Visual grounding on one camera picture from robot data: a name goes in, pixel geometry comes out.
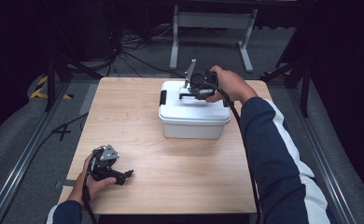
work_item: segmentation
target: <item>aluminum rail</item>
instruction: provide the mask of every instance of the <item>aluminum rail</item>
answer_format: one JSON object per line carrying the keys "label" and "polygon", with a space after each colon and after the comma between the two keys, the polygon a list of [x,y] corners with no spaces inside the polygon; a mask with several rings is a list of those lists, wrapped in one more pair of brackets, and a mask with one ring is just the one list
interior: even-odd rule
{"label": "aluminum rail", "polygon": [[0,223],[3,221],[7,214],[8,208],[13,203],[15,196],[17,195],[22,180],[26,172],[28,171],[29,164],[38,150],[38,146],[43,139],[43,132],[47,128],[49,121],[57,109],[60,101],[68,90],[69,83],[62,82],[59,84],[58,92],[56,94],[55,104],[48,112],[45,112],[38,125],[36,126],[34,133],[32,134],[27,146],[20,155],[16,165],[11,170],[6,183],[0,191]]}
{"label": "aluminum rail", "polygon": [[322,150],[321,145],[318,142],[313,126],[310,120],[305,118],[301,112],[299,95],[293,89],[288,89],[287,93],[292,100],[293,107],[299,114],[298,117],[304,127],[304,130],[307,132],[311,145],[313,146],[313,155],[315,157],[315,161],[322,176],[324,177],[330,196],[332,197],[337,212],[340,215],[341,222],[346,224],[356,224],[357,222],[354,219],[351,209],[343,196],[342,190],[340,189],[339,182],[330,169],[328,160]]}

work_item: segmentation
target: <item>left hand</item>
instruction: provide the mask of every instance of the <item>left hand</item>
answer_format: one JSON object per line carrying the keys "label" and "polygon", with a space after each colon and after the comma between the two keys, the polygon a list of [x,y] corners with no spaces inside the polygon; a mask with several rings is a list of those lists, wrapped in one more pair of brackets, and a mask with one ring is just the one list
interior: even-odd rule
{"label": "left hand", "polygon": [[[80,203],[80,205],[84,205],[84,202],[82,200],[82,188],[83,188],[83,182],[84,177],[86,175],[86,170],[90,162],[91,155],[84,161],[83,170],[80,173],[80,175],[77,177],[77,182],[75,182],[74,188],[72,189],[71,194],[69,195],[67,200],[73,200]],[[105,189],[107,186],[115,184],[116,178],[115,177],[109,177],[100,181],[94,180],[91,175],[87,177],[87,188],[89,189],[91,201],[95,200],[98,193]]]}

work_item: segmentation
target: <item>yellow tape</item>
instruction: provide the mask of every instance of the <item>yellow tape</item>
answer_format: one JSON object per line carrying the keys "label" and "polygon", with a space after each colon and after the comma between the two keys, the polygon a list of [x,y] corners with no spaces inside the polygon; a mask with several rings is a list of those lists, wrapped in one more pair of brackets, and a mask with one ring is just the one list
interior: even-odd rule
{"label": "yellow tape", "polygon": [[[48,76],[43,75],[42,78],[40,78],[39,82],[37,83],[34,92],[31,94],[31,98],[43,98],[48,99],[48,95],[45,93],[40,93],[43,86],[45,85],[46,81],[48,81]],[[74,94],[66,94],[63,97],[64,100],[72,100],[74,99]]]}

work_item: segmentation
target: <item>table leg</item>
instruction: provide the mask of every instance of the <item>table leg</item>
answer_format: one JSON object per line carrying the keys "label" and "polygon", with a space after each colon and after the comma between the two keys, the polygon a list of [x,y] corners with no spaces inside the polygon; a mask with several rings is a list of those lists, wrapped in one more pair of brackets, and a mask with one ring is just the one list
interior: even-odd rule
{"label": "table leg", "polygon": [[252,63],[249,60],[248,51],[246,50],[246,46],[248,45],[248,40],[249,40],[249,37],[251,36],[252,29],[253,29],[254,23],[255,23],[255,18],[257,17],[257,13],[258,13],[257,9],[252,10],[251,18],[249,19],[248,25],[246,26],[246,33],[245,33],[244,41],[238,42],[238,47],[239,47],[239,50],[241,53],[241,57],[243,58],[245,70],[247,73],[253,72]]}
{"label": "table leg", "polygon": [[178,6],[174,7],[174,22],[173,22],[173,48],[171,49],[170,69],[176,70],[178,61]]}

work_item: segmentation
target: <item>human hand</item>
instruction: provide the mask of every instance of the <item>human hand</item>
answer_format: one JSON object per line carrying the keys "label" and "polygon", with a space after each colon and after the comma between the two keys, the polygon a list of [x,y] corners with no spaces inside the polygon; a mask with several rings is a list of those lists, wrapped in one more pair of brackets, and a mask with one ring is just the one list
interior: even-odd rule
{"label": "human hand", "polygon": [[[243,78],[238,76],[238,74],[229,70],[223,70],[217,65],[212,67],[210,71],[217,73],[219,87],[229,95],[232,101],[240,101],[240,103],[243,104],[249,98],[258,96],[257,93],[246,84]],[[222,99],[223,96],[217,91],[213,96],[209,96],[205,100],[213,103]]]}
{"label": "human hand", "polygon": [[[84,205],[84,202],[82,200],[82,189],[83,189],[83,182],[86,175],[87,167],[89,165],[91,158],[90,156],[84,161],[83,170],[80,173],[80,175],[77,177],[77,182],[75,182],[74,188],[72,189],[71,194],[69,195],[67,200],[73,200],[80,203],[80,205]],[[109,185],[115,184],[116,178],[115,177],[109,177],[100,181],[94,180],[91,175],[87,177],[87,188],[89,189],[91,200],[94,200],[98,193],[106,188]]]}

